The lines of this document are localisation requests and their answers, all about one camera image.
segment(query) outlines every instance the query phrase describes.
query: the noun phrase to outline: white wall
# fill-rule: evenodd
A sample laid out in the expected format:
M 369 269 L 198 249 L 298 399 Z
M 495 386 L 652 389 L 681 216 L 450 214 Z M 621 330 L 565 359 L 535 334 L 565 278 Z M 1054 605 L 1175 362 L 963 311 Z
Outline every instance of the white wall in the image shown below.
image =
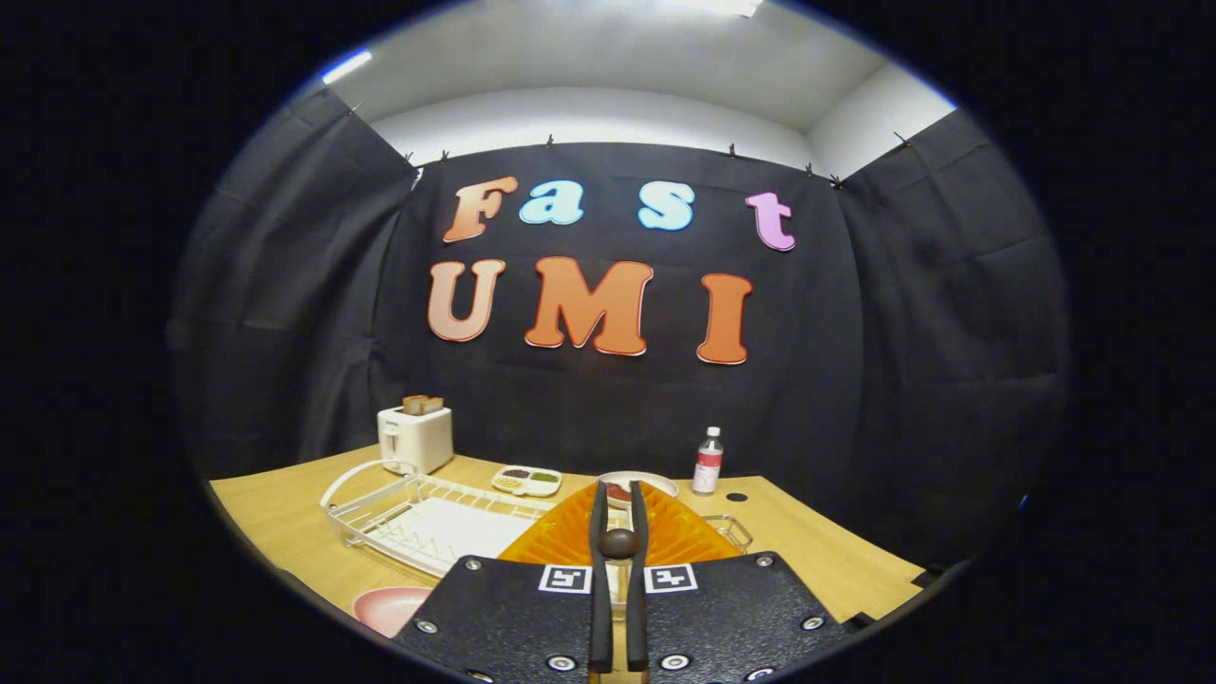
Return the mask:
M 822 159 L 815 172 L 848 178 L 900 145 L 894 133 L 912 138 L 955 108 L 936 90 L 889 63 L 828 110 L 810 130 L 807 140 Z
M 486 150 L 562 142 L 644 142 L 820 168 L 806 135 L 696 100 L 610 88 L 506 90 L 420 107 L 371 123 L 415 166 Z

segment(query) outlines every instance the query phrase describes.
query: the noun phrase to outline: water bottle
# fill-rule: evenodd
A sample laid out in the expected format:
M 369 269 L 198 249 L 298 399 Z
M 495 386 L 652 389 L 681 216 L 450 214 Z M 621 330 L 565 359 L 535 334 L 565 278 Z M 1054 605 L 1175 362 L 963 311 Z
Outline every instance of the water bottle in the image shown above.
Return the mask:
M 697 467 L 692 473 L 692 493 L 709 497 L 717 489 L 717 471 L 722 470 L 722 442 L 716 427 L 705 431 L 705 441 L 697 447 Z

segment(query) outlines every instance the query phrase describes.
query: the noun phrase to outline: table top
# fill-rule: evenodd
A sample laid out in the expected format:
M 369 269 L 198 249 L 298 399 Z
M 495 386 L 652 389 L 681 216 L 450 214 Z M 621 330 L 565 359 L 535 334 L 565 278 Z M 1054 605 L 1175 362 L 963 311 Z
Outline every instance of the table top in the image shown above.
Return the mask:
M 270 562 L 353 615 L 355 596 L 370 589 L 439 583 L 439 578 L 375 549 L 345 546 L 320 508 L 321 495 L 339 476 L 379 458 L 379 447 L 372 444 L 210 484 L 233 522 Z M 430 475 L 492 490 L 490 480 L 502 465 L 457 455 Z M 353 500 L 400 477 L 379 466 L 368 467 L 347 481 L 333 501 Z M 537 500 L 557 503 L 593 482 L 595 476 L 564 473 L 557 493 Z M 921 590 L 912 579 L 924 568 L 866 542 L 764 477 L 724 477 L 710 497 L 692 494 L 689 480 L 675 482 L 680 486 L 679 499 L 698 514 L 730 515 L 742 523 L 754 539 L 748 553 L 781 554 L 837 621 L 858 612 L 878 619 Z M 745 494 L 747 500 L 727 500 L 726 494 L 732 492 Z

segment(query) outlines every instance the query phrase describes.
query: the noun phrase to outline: pink bowl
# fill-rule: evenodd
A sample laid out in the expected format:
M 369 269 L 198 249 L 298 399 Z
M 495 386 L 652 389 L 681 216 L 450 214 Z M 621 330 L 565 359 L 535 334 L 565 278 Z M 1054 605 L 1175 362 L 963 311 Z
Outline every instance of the pink bowl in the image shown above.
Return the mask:
M 392 639 L 429 595 L 429 587 L 383 587 L 364 592 L 350 607 L 355 619 Z

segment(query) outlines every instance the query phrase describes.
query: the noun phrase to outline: black curtain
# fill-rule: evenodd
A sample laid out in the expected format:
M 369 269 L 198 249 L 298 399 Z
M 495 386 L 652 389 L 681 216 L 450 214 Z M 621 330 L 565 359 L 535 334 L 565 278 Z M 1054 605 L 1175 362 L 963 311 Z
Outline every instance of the black curtain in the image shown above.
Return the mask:
M 328 89 L 294 99 L 233 161 L 184 251 L 168 326 L 203 477 L 376 441 L 372 309 L 416 176 Z
M 880 514 L 845 522 L 921 565 L 980 549 L 1032 484 L 1066 393 L 1066 293 L 1042 214 L 955 111 L 843 183 L 865 327 L 854 458 Z
M 1063 285 L 1046 226 L 1008 162 L 956 112 L 841 189 L 703 150 L 573 144 L 416 170 L 330 91 L 285 108 L 233 163 L 182 262 L 170 340 L 206 477 L 376 442 L 376 411 L 438 394 L 460 453 L 599 473 L 689 477 L 722 427 L 724 475 L 764 475 L 921 565 L 974 550 L 1029 486 L 1064 386 Z M 513 175 L 483 235 L 445 243 L 456 190 Z M 529 190 L 584 189 L 570 225 L 519 219 Z M 640 187 L 687 184 L 694 218 L 643 228 Z M 792 211 L 788 252 L 743 200 Z M 620 260 L 654 269 L 641 357 L 524 342 L 539 258 L 589 287 Z M 430 265 L 501 259 L 484 332 L 427 324 Z M 741 365 L 700 361 L 710 273 L 747 277 Z M 452 314 L 468 313 L 473 275 Z

